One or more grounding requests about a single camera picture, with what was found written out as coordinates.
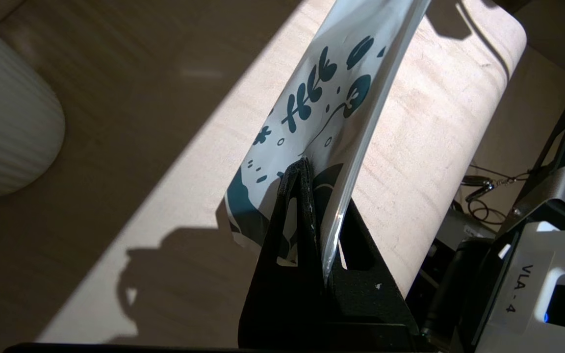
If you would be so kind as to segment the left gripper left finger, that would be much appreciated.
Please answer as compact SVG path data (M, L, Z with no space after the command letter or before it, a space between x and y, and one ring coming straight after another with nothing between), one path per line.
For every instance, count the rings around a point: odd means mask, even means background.
M324 290L320 230L314 214L312 169L307 158L290 165L280 183L273 216L238 324L240 339L312 339ZM290 201L295 198L297 265L277 263Z

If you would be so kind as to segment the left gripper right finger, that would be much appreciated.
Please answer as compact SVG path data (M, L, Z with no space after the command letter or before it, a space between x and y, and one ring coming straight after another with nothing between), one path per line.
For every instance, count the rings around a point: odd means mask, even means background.
M403 326L406 333L418 334L415 319L354 201L343 219L328 288L342 317Z

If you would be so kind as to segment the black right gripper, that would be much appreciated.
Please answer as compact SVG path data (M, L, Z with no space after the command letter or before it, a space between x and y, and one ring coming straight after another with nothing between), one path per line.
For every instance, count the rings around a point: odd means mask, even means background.
M493 239L468 238L457 246L422 326L431 342L451 343L466 296L492 244Z

